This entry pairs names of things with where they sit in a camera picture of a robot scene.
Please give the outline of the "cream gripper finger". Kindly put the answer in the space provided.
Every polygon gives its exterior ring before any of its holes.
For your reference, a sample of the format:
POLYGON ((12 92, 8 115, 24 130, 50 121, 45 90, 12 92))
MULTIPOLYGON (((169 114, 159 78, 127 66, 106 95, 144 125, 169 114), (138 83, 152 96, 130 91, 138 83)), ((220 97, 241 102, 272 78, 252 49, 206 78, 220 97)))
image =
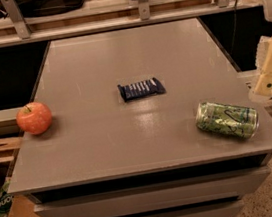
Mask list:
POLYGON ((272 73, 258 75, 252 90, 255 95, 272 98, 272 73))

